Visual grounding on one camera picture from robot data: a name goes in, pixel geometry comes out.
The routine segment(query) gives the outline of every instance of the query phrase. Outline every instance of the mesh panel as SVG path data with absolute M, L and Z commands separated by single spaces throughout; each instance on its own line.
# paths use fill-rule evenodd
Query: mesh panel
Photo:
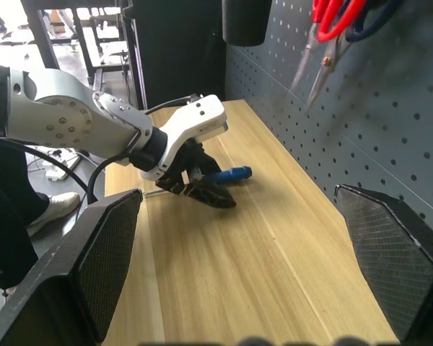
M 136 194 L 107 213 L 76 273 L 76 284 L 99 342 L 106 337 L 128 272 L 139 199 Z
M 433 283 L 433 265 L 380 204 L 340 189 L 359 267 L 396 336 L 404 340 Z

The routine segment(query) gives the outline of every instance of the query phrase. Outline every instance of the black pants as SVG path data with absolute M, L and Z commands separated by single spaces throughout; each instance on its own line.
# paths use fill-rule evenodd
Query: black pants
M 0 288 L 18 285 L 37 261 L 25 227 L 48 203 L 29 183 L 25 154 L 0 146 Z

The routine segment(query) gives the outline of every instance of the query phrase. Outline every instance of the scissors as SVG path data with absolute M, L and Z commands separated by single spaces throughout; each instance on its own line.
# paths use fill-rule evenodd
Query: scissors
M 308 106 L 312 105 L 316 100 L 328 77 L 335 71 L 337 63 L 344 56 L 350 45 L 375 34 L 394 15 L 403 1 L 390 0 L 378 18 L 368 28 L 364 29 L 364 23 L 369 11 L 382 4 L 381 0 L 367 1 L 362 13 L 356 18 L 353 25 L 348 30 L 343 31 L 338 37 L 329 41 L 321 61 L 321 67 L 308 97 Z
M 317 48 L 319 42 L 325 42 L 338 37 L 358 17 L 366 0 L 348 0 L 343 5 L 343 0 L 313 0 L 312 2 L 312 25 L 308 35 L 305 51 L 300 60 L 290 91 L 293 92 L 302 78 L 311 52 Z M 339 17 L 335 27 L 328 32 L 332 21 Z

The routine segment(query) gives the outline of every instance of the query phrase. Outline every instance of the screw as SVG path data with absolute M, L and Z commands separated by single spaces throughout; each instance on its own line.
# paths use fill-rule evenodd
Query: screw
M 323 58 L 323 65 L 324 66 L 330 66 L 330 65 L 332 65 L 332 58 L 330 56 L 325 56 Z

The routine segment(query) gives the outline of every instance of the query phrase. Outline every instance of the red scissor handle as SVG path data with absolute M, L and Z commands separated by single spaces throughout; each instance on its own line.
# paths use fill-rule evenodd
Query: red scissor handle
M 327 9 L 325 10 L 325 14 L 323 15 L 323 20 L 319 25 L 318 41 L 329 41 L 339 36 L 352 22 L 354 22 L 365 4 L 366 0 L 351 0 L 336 26 L 329 31 L 332 22 L 337 17 L 338 12 L 343 5 L 343 0 L 330 0 Z
M 329 0 L 312 0 L 312 22 L 321 23 L 323 21 L 325 9 L 329 5 Z

